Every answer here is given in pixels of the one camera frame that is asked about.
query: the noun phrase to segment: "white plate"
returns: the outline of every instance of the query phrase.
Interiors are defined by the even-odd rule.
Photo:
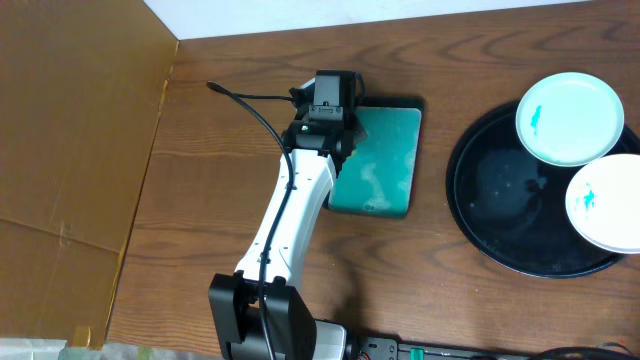
[[[640,155],[605,156],[580,169],[565,207],[573,227],[594,245],[640,253]]]
[[[561,73],[536,83],[522,98],[516,130],[536,158],[579,166],[605,155],[624,128],[620,98],[604,81]]]

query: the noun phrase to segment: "light green plate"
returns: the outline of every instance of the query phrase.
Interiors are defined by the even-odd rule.
[[[367,138],[342,165],[329,209],[400,218],[409,210],[422,112],[358,107]]]

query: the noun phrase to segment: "white backdrop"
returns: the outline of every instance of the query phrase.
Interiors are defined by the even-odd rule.
[[[581,0],[145,0],[178,40]]]

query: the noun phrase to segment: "black round object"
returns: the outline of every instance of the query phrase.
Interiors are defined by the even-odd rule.
[[[565,193],[581,167],[531,155],[516,133],[517,108],[515,101],[484,115],[454,148],[447,198],[458,226],[485,255],[533,276],[585,276],[615,264],[623,255],[583,239],[566,214]],[[640,153],[628,128],[609,152],[617,153]]]

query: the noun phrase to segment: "wooden table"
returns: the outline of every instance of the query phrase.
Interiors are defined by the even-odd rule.
[[[422,96],[428,110],[406,219],[320,212],[302,290],[314,317],[405,341],[532,352],[618,341],[640,351],[640,257],[579,279],[521,275],[465,239],[445,196],[463,131],[553,73],[604,79],[640,133],[640,1],[182,41],[110,341],[220,354],[207,289],[251,243],[280,154],[205,81],[286,94],[324,68],[362,72],[371,94]],[[278,131],[293,118],[286,102],[252,104]]]

